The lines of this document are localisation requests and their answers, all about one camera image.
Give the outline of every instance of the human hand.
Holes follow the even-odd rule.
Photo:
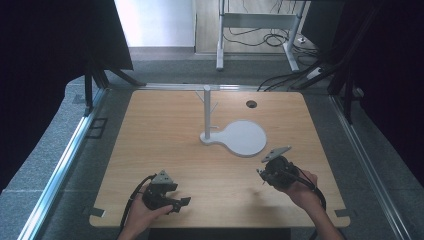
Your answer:
[[[141,193],[137,193],[125,222],[124,229],[119,234],[118,240],[135,239],[140,233],[146,230],[150,224],[158,217],[169,213],[173,206],[168,205],[156,210],[150,210],[144,205],[142,193],[146,190],[146,186],[140,189]]]
[[[315,186],[317,186],[317,181],[318,181],[317,175],[312,174],[311,172],[305,171],[305,170],[300,170],[299,175],[300,175],[299,177],[305,179],[306,181],[311,181]],[[304,209],[305,211],[308,211],[311,208],[316,208],[316,207],[322,208],[319,197],[314,192],[312,192],[309,187],[307,187],[305,184],[299,181],[295,181],[287,189],[280,189],[276,187],[275,189],[287,194],[297,206]]]

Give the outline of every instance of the wooden tabletop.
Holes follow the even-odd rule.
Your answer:
[[[212,91],[211,125],[225,128],[238,119],[262,126],[267,144],[258,155],[241,158],[222,145],[206,146],[203,103],[194,91],[133,93],[94,207],[103,217],[93,226],[119,226],[128,197],[147,176],[165,170],[178,184],[168,197],[191,197],[180,213],[157,219],[153,228],[279,228],[314,226],[308,215],[283,193],[263,184],[256,172],[272,149],[292,146],[284,156],[318,175],[327,212],[338,227],[349,217],[309,111],[300,93]],[[249,108],[247,101],[257,103]]]

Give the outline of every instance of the cable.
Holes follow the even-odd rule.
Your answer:
[[[301,177],[298,177],[298,176],[295,176],[295,175],[293,175],[293,174],[291,174],[291,173],[288,173],[288,172],[286,172],[286,171],[282,171],[281,173],[283,173],[283,174],[285,174],[286,176],[288,176],[288,177],[290,177],[290,178],[292,178],[292,179],[295,179],[296,181],[298,181],[298,182],[300,182],[300,183],[302,183],[302,184],[304,184],[305,186],[307,186],[312,192],[314,192],[317,196],[318,196],[318,198],[319,198],[319,200],[320,200],[320,202],[321,202],[321,206],[322,206],[322,208],[324,209],[324,211],[327,209],[327,201],[325,200],[325,197],[324,197],[324,194],[321,192],[321,190],[319,190],[319,188],[311,181],[311,179],[309,179],[308,178],[308,176],[306,176],[306,174],[300,169],[300,168],[298,168],[297,166],[295,166],[296,168],[297,168],[297,170],[306,178],[306,180],[305,179],[303,179],[303,178],[301,178]],[[317,232],[317,230],[315,229],[315,231],[312,233],[312,235],[309,237],[309,240],[313,240],[313,239],[316,239],[316,237],[318,236],[318,232]]]
[[[293,44],[293,47],[294,47],[294,49],[296,50],[296,51],[298,51],[298,53],[304,53],[304,54],[308,54],[308,55],[310,55],[310,56],[314,56],[314,57],[317,57],[318,58],[318,60],[314,63],[314,64],[312,64],[312,65],[310,65],[309,67],[308,67],[308,69],[307,69],[307,71],[309,71],[309,70],[311,70],[312,69],[312,67],[317,67],[317,66],[319,66],[319,65],[316,65],[316,63],[322,63],[322,62],[324,62],[324,61],[326,61],[327,59],[330,59],[332,56],[334,56],[337,52],[336,52],[336,50],[338,49],[338,48],[340,48],[340,47],[342,47],[342,45],[349,39],[349,36],[351,36],[351,34],[353,34],[353,29],[356,29],[357,28],[357,25],[359,25],[360,23],[361,23],[361,21],[363,20],[362,19],[363,17],[359,17],[355,22],[354,22],[354,24],[353,24],[353,27],[351,28],[351,30],[347,33],[347,34],[345,34],[343,37],[342,37],[342,39],[337,43],[337,45],[335,45],[335,46],[332,46],[329,50],[327,50],[326,52],[319,52],[319,50],[317,50],[317,49],[308,49],[308,48],[303,48],[303,47],[299,47],[299,46],[296,46],[296,45],[294,45]],[[282,76],[277,76],[277,77],[273,77],[273,78],[270,78],[270,79],[267,79],[267,80],[265,80],[260,86],[259,86],[259,88],[258,88],[258,90],[257,91],[259,91],[260,90],[260,88],[262,87],[262,85],[264,85],[264,83],[266,83],[266,82],[268,82],[268,81],[270,81],[270,80],[274,80],[274,79],[278,79],[278,78],[281,78],[281,77],[287,77],[287,76],[291,76],[291,75],[282,75]],[[265,89],[265,91],[267,91],[267,90],[271,90],[271,89],[273,89],[273,88],[276,88],[276,87],[278,87],[279,85],[281,85],[281,84],[284,84],[285,82],[287,82],[287,80],[283,80],[283,81],[281,81],[281,82],[279,82],[279,83],[276,83],[276,84],[274,84],[274,85],[272,85],[272,86],[270,86],[270,87],[268,87],[267,89]]]
[[[274,30],[274,29],[271,29],[271,30],[270,30],[270,33],[269,33],[269,34],[266,34],[266,35],[263,37],[264,42],[265,42],[266,44],[268,44],[268,46],[271,46],[271,47],[280,47],[280,46],[282,46],[282,45],[283,45],[283,43],[285,43],[286,41],[288,41],[288,40],[289,40],[286,36],[283,36],[283,35],[280,35],[280,34],[273,33],[273,32],[272,32],[272,30]],[[268,40],[269,40],[269,39],[271,39],[271,38],[276,39],[279,43],[278,43],[278,44],[271,44],[271,43],[268,41]]]
[[[244,0],[243,0],[243,8],[244,8],[244,10],[246,10],[246,13],[249,13],[249,11],[247,11],[247,8],[244,6]]]
[[[298,63],[302,64],[303,66],[307,66],[307,67],[309,67],[309,66],[311,66],[312,64],[307,64],[307,63],[303,62],[303,60],[301,60],[300,58],[303,58],[303,57],[312,57],[312,58],[315,58],[315,61],[316,61],[316,56],[314,56],[314,55],[309,55],[309,54],[307,54],[307,53],[305,53],[305,54],[306,54],[306,55],[299,55],[299,56],[297,56],[297,57],[296,57],[296,61],[297,61]]]
[[[283,5],[283,0],[277,0],[277,1],[275,1],[274,6],[272,6],[272,8],[271,8],[271,10],[269,11],[269,13],[272,13],[272,10],[273,10],[273,9],[275,8],[275,6],[277,6],[277,5],[278,5],[277,13],[280,13],[281,6]]]
[[[296,3],[297,3],[297,1],[294,1],[294,5],[293,5],[293,9],[292,9],[292,14],[294,12],[294,8],[296,7]]]
[[[141,181],[141,183],[135,188],[134,192],[131,194],[130,198],[128,199],[127,205],[125,206],[124,214],[122,215],[119,233],[121,233],[122,230],[124,229],[125,222],[127,221],[127,217],[128,217],[128,212],[131,208],[131,204],[133,200],[135,199],[135,197],[137,196],[137,194],[140,193],[141,187],[143,187],[143,185],[147,182],[147,180],[152,180],[153,178],[156,177],[156,175],[157,174],[150,175],[146,177],[145,179],[143,179],[143,181]]]
[[[255,28],[255,29],[248,30],[248,31],[245,31],[245,32],[241,32],[241,33],[233,33],[233,32],[231,31],[231,28],[228,28],[228,30],[230,31],[231,35],[234,35],[234,36],[238,36],[238,35],[243,35],[243,34],[246,34],[246,33],[255,32],[255,31],[258,31],[258,30],[261,30],[261,29],[262,29],[262,28]]]
[[[292,84],[290,84],[287,89],[286,92],[290,92],[291,88],[293,87],[293,85],[296,83],[297,81],[294,81]]]
[[[283,84],[283,83],[285,83],[285,82],[287,82],[287,81],[289,81],[289,80],[294,80],[294,79],[296,79],[296,78],[300,78],[300,77],[302,77],[303,75],[305,75],[306,73],[308,73],[308,72],[309,72],[309,71],[311,71],[312,69],[314,69],[314,68],[318,67],[319,65],[321,65],[321,61],[320,61],[320,60],[317,60],[314,64],[310,65],[309,67],[307,67],[307,68],[306,68],[305,70],[303,70],[303,71],[268,78],[268,79],[266,79],[265,81],[263,81],[263,82],[259,85],[259,87],[258,87],[258,89],[257,89],[256,91],[257,91],[257,92],[259,92],[259,91],[261,90],[262,86],[263,86],[265,83],[267,83],[267,82],[269,82],[269,81],[271,81],[271,80],[275,80],[275,79],[283,78],[283,77],[291,77],[291,76],[293,76],[293,77],[292,77],[292,78],[290,78],[290,79],[285,79],[285,80],[283,80],[283,81],[280,81],[280,82],[278,82],[278,83],[276,83],[276,84],[273,84],[273,85],[271,85],[271,86],[267,87],[264,91],[269,91],[269,90],[271,90],[271,89],[275,89],[275,88],[276,88],[276,87],[278,87],[278,85],[280,85],[280,84]]]
[[[263,43],[265,42],[265,41],[262,41],[262,42],[257,43],[257,44],[249,44],[249,43],[244,43],[244,42],[240,42],[240,41],[230,40],[230,39],[228,39],[228,38],[225,36],[225,34],[223,34],[223,37],[224,37],[224,39],[225,39],[225,40],[227,40],[227,41],[229,41],[229,42],[239,43],[239,44],[246,45],[246,46],[250,46],[250,47],[256,47],[256,46],[259,46],[259,45],[261,45],[261,44],[263,44]]]

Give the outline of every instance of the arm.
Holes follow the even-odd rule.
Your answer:
[[[313,184],[317,185],[317,176],[308,171],[303,171],[307,178]],[[294,182],[288,189],[277,189],[286,193],[290,199],[300,208],[305,210],[311,220],[314,222],[318,235],[321,239],[343,239],[343,236],[333,225],[327,213],[321,206],[318,196],[312,192],[307,186],[300,182]]]
[[[145,189],[146,187],[143,186],[140,192],[144,192]],[[119,234],[118,240],[136,239],[156,218],[172,210],[172,205],[168,205],[152,211],[144,205],[141,198],[142,193],[138,193],[132,202],[125,227]]]

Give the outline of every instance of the gray floor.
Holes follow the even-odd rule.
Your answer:
[[[289,72],[284,55],[226,56],[223,72],[215,70],[212,55],[195,54],[187,48],[132,49],[136,79],[152,84],[240,84],[256,87],[265,79]],[[107,72],[111,82],[96,118],[107,118],[100,138],[85,138],[73,164],[43,222],[37,239],[114,239],[117,229],[90,226],[89,211],[94,204],[114,141],[132,91],[136,88]],[[57,162],[84,112],[83,79],[72,81],[65,100],[37,148],[0,195],[0,239],[16,239],[48,182]],[[286,91],[285,85],[278,91]],[[302,91],[330,162],[347,212],[349,227],[342,229],[348,239],[398,239],[351,140],[326,93],[328,79]],[[359,106],[353,104],[353,127],[367,156],[378,172],[411,239],[424,238],[423,188],[402,159]],[[97,136],[95,129],[87,136]],[[307,239],[313,229],[292,229],[292,239]]]

